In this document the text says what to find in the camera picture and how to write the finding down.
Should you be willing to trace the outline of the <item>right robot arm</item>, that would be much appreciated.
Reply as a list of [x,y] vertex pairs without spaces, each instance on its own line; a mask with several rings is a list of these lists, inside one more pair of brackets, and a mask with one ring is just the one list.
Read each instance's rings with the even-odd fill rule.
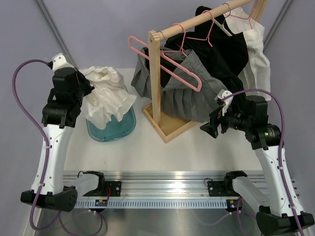
[[265,236],[295,233],[315,224],[312,214],[304,211],[290,179],[285,161],[282,132],[269,124],[268,103],[262,96],[246,97],[244,111],[236,106],[226,112],[222,108],[210,114],[209,123],[200,127],[213,138],[229,128],[243,131],[263,170],[268,189],[265,196],[243,171],[227,172],[223,179],[224,191],[242,197],[255,213],[257,225]]

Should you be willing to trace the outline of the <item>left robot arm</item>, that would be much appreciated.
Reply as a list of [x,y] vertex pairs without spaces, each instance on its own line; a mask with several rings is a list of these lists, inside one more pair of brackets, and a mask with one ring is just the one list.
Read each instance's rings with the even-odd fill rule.
[[106,191],[104,174],[96,171],[84,172],[71,185],[63,184],[68,144],[83,98],[93,87],[81,72],[71,67],[55,70],[52,81],[54,87],[42,110],[44,139],[37,173],[30,190],[22,192],[21,202],[70,212],[79,197],[87,193],[100,196]]

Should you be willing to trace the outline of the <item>white skirt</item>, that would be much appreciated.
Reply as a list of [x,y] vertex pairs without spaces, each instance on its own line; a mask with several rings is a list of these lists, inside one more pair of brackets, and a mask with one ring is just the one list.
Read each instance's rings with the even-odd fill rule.
[[136,101],[136,96],[125,88],[123,76],[109,66],[91,66],[79,71],[94,87],[83,98],[84,117],[98,129],[105,129],[112,117],[120,122]]

